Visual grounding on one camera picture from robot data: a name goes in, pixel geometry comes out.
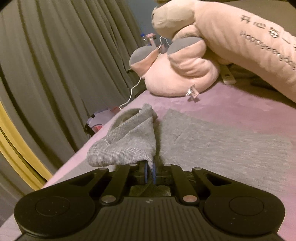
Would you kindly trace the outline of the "yellow curtain stripe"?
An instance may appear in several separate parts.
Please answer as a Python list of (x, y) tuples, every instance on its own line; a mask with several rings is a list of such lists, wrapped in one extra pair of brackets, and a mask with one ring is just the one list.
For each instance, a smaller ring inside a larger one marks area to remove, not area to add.
[(1, 105), (1, 153), (33, 190), (43, 188), (53, 176), (27, 145), (3, 105)]

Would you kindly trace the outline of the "clear plastic water bottle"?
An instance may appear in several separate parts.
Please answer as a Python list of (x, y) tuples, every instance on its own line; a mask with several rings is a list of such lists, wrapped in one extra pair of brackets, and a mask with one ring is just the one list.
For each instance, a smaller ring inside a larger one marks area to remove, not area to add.
[(149, 40), (147, 39), (147, 36), (145, 34), (140, 34), (141, 38), (142, 38), (142, 43), (144, 46), (148, 46), (149, 45)]

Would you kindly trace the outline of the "storage box with red contents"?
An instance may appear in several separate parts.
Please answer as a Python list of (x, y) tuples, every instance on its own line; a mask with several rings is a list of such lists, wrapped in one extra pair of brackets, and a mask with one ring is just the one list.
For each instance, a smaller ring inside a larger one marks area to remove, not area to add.
[(119, 107), (112, 109), (107, 108), (95, 112), (86, 121), (84, 132), (92, 137), (95, 133), (101, 130), (118, 112), (120, 112)]

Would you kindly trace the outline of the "white remote control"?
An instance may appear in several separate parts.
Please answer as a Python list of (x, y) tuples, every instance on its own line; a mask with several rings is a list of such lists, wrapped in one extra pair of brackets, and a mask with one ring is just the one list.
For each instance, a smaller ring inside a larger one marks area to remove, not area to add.
[(226, 65), (220, 65), (220, 75), (225, 85), (234, 85), (236, 80)]

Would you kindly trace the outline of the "long pink plush pillow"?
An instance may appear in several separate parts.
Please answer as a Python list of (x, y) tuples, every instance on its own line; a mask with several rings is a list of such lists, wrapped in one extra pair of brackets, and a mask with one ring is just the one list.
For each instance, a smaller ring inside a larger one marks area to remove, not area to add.
[(214, 1), (158, 1), (152, 26), (171, 40), (168, 50), (140, 47), (129, 60), (152, 94), (196, 96), (235, 64), (295, 100), (295, 36), (282, 26)]

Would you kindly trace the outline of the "grey sweatpants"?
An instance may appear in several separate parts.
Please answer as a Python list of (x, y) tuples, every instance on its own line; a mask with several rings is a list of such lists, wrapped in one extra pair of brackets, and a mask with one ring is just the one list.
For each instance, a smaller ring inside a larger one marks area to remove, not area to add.
[(149, 104), (121, 113), (87, 153), (93, 167), (174, 164), (201, 167), (278, 196), (295, 192), (289, 139), (217, 125), (168, 110), (162, 120)]

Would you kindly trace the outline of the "grey green curtain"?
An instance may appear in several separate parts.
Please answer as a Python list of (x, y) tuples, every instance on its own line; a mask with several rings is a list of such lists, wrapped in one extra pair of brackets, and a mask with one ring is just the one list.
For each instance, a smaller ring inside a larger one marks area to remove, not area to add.
[(10, 1), (1, 10), (1, 99), (51, 174), (88, 141), (93, 113), (128, 99), (140, 44), (125, 1)]

